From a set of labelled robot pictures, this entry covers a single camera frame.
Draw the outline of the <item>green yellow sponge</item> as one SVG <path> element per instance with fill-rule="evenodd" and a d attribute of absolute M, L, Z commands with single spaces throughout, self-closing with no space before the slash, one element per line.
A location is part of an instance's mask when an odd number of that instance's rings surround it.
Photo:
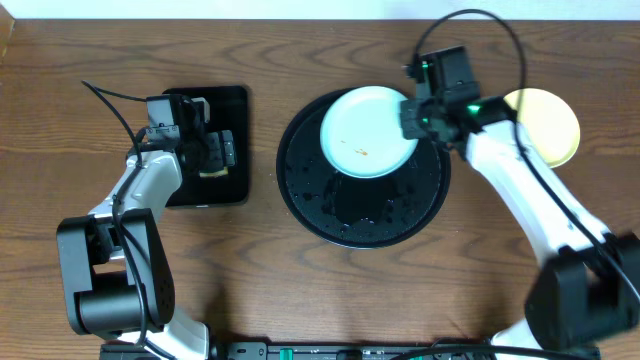
<path fill-rule="evenodd" d="M 223 167 L 219 170 L 206 170 L 206 171 L 199 172 L 200 178 L 218 178 L 218 177 L 224 177 L 227 175 L 228 175 L 227 167 Z"/>

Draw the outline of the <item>light blue plate top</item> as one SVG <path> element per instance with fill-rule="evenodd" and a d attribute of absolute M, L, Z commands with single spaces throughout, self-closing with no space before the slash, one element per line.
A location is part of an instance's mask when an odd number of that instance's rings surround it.
<path fill-rule="evenodd" d="M 372 179 L 400 168 L 418 142 L 403 136 L 400 105 L 407 97 L 383 86 L 346 92 L 329 107 L 320 126 L 320 146 L 344 175 Z"/>

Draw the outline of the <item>yellow plate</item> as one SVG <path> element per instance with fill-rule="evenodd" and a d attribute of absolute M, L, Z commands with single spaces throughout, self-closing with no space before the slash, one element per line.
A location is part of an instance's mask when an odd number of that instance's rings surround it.
<path fill-rule="evenodd" d="M 522 99 L 518 121 L 551 168 L 564 165 L 574 156 L 580 144 L 580 125 L 562 98 L 546 90 L 526 88 L 512 91 L 504 99 L 513 109 Z"/>

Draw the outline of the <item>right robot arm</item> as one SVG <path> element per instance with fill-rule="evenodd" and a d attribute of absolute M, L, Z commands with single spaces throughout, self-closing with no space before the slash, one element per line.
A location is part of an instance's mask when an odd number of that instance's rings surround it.
<path fill-rule="evenodd" d="M 505 97 L 405 100 L 408 139 L 451 145 L 496 190 L 523 229 L 540 266 L 525 316 L 495 334 L 495 359 L 576 358 L 577 350 L 639 324 L 639 240 L 614 235 L 568 190 L 540 146 L 575 132 L 528 89 Z"/>

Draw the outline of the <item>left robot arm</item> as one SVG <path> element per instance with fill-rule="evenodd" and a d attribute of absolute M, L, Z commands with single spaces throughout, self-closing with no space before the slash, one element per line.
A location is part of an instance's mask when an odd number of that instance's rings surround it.
<path fill-rule="evenodd" d="M 209 328 L 177 308 L 157 224 L 167 207 L 216 203 L 214 180 L 236 163 L 233 137 L 213 129 L 203 96 L 164 94 L 145 103 L 149 124 L 131 136 L 114 188 L 87 215 L 57 228 L 68 321 L 79 335 L 161 359 L 206 359 Z"/>

